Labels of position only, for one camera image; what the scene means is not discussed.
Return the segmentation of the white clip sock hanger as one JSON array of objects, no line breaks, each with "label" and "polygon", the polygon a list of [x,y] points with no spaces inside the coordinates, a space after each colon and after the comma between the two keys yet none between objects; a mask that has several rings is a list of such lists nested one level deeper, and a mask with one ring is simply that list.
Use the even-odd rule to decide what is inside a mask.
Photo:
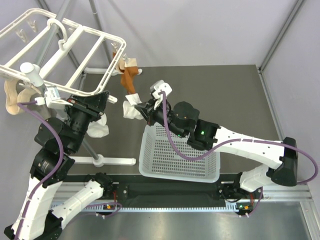
[{"label": "white clip sock hanger", "polygon": [[[88,26],[81,25],[77,22],[64,18],[63,20],[56,19],[56,14],[40,9],[40,8],[31,8],[25,11],[22,15],[16,18],[14,21],[9,23],[5,28],[0,31],[0,37],[3,38],[14,30],[18,29],[18,26],[22,24],[24,21],[27,21],[32,15],[39,14],[48,18],[46,26],[38,33],[34,39],[32,39],[29,43],[26,44],[24,48],[22,48],[16,55],[14,55],[7,63],[2,64],[0,66],[0,73],[4,75],[8,79],[18,79],[26,82],[33,82],[32,78],[29,78],[23,71],[15,70],[12,66],[23,57],[29,50],[34,47],[41,39],[43,39],[49,30],[52,28],[52,25],[57,25],[58,29],[62,31],[62,39],[58,40],[58,50],[53,54],[53,56],[44,64],[43,67],[39,69],[39,73],[34,75],[34,77],[41,77],[43,82],[47,86],[56,86],[57,89],[61,92],[70,93],[82,97],[97,95],[105,89],[109,79],[112,76],[116,65],[122,59],[124,55],[124,51],[127,47],[126,41],[116,35],[112,35]],[[53,83],[47,81],[47,76],[54,70],[54,68],[58,65],[59,62],[62,61],[64,57],[71,51],[72,47],[79,40],[80,36],[83,33],[88,33],[98,37],[96,43],[91,47],[88,54],[85,56],[84,60],[80,63],[79,67],[75,70],[73,75],[69,78],[66,84],[61,85],[58,83]],[[105,70],[102,79],[95,87],[95,89],[91,92],[85,92],[82,90],[78,90],[73,88],[74,83],[80,76],[80,74],[84,71],[90,59],[96,53],[100,45],[106,40],[110,40],[119,45],[115,57],[113,57],[110,62],[108,68]]]}]

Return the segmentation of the white sock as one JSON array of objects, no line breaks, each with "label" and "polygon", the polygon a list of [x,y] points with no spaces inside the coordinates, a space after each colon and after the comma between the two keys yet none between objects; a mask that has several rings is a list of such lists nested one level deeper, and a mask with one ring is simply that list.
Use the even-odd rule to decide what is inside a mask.
[{"label": "white sock", "polygon": [[104,113],[99,120],[90,122],[86,133],[91,138],[103,138],[107,136],[110,131],[107,125],[106,114]]},{"label": "white sock", "polygon": [[125,119],[137,119],[142,120],[144,117],[142,114],[135,108],[138,104],[141,104],[140,96],[138,93],[128,94],[125,96],[126,100],[122,104],[123,108],[123,117]]}]

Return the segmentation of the aluminium frame profile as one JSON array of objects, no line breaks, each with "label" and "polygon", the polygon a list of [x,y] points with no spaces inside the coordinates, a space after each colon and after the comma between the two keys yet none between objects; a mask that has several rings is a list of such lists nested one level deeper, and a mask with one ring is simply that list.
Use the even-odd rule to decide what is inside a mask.
[{"label": "aluminium frame profile", "polygon": [[305,4],[305,0],[295,0],[294,5],[289,11],[288,16],[285,18],[284,23],[281,25],[280,30],[278,31],[274,41],[272,42],[269,50],[267,51],[265,57],[263,58],[262,63],[257,68],[258,73],[262,74],[263,71],[267,68],[270,60],[272,59],[273,55],[275,54],[276,50],[278,49],[280,43],[282,42],[283,38],[285,37],[286,33],[290,29],[291,25],[293,24],[295,18],[299,14],[300,10],[302,9],[303,5]]}]

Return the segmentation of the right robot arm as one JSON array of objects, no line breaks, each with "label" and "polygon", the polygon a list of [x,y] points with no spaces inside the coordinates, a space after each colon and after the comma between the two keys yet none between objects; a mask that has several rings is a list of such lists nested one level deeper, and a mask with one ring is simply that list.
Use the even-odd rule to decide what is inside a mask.
[{"label": "right robot arm", "polygon": [[[298,184],[298,154],[296,141],[286,137],[283,141],[267,141],[243,135],[216,123],[199,118],[200,112],[190,103],[181,101],[175,106],[151,99],[135,105],[149,126],[164,127],[174,152],[188,161],[199,161],[213,152],[227,153],[251,159],[261,165],[236,175],[231,191],[239,198],[270,184],[295,187]],[[203,155],[189,157],[175,145],[171,135],[187,138],[187,145],[204,151]]]}]

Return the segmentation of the white perforated plastic basket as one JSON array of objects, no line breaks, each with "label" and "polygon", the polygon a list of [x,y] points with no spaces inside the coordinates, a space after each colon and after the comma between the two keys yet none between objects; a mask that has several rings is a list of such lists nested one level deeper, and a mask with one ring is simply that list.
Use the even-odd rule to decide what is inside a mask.
[{"label": "white perforated plastic basket", "polygon": [[221,159],[213,152],[197,161],[181,158],[172,148],[163,126],[146,125],[139,154],[139,172],[144,177],[199,183],[215,183]]}]

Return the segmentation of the white corner hanger clip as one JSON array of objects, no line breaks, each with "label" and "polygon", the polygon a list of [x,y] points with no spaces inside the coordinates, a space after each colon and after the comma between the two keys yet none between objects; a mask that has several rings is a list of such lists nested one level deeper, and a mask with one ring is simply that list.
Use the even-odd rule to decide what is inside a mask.
[{"label": "white corner hanger clip", "polygon": [[107,101],[109,103],[115,104],[115,103],[118,102],[118,99],[116,97],[112,96],[112,95],[109,95],[108,98],[107,98]]}]

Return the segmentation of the beige sock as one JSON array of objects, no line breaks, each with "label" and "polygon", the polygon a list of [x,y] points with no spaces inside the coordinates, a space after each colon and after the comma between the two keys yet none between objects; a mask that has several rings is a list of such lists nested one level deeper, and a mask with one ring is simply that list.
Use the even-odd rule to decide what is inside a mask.
[{"label": "beige sock", "polygon": [[5,80],[4,92],[6,94],[5,108],[11,115],[18,115],[24,112],[22,108],[18,106],[18,103],[30,102],[32,96],[36,93],[32,88],[23,87],[20,92],[17,91],[19,80]]}]

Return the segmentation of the white stand base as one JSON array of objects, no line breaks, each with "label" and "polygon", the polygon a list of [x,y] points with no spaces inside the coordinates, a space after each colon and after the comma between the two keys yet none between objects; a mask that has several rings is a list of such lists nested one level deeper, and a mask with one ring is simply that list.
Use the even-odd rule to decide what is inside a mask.
[{"label": "white stand base", "polygon": [[92,156],[73,156],[76,164],[82,165],[94,165],[100,168],[104,165],[112,166],[134,166],[137,162],[135,158],[120,158],[120,157],[104,157],[98,154],[98,159],[94,159]]}]

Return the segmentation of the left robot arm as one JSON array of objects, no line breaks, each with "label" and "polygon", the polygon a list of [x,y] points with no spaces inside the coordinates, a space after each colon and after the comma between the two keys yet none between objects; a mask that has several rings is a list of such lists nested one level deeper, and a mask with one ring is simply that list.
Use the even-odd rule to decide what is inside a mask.
[{"label": "left robot arm", "polygon": [[89,124],[101,119],[108,91],[92,96],[71,95],[67,99],[66,120],[43,119],[34,140],[41,146],[30,168],[28,190],[20,214],[4,229],[10,240],[56,240],[68,223],[85,207],[100,198],[114,195],[112,179],[97,173],[74,196],[51,207],[57,190],[75,163],[70,155],[81,147]]}]

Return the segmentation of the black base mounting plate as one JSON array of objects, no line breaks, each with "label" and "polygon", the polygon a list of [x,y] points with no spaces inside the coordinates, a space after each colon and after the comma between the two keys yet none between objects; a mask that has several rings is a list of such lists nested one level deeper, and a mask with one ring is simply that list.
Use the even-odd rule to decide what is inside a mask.
[{"label": "black base mounting plate", "polygon": [[191,182],[151,178],[136,174],[110,174],[112,188],[97,200],[116,200],[125,208],[221,207],[228,201],[251,203],[259,192],[240,192],[233,186],[234,174],[223,174],[217,182]]}]

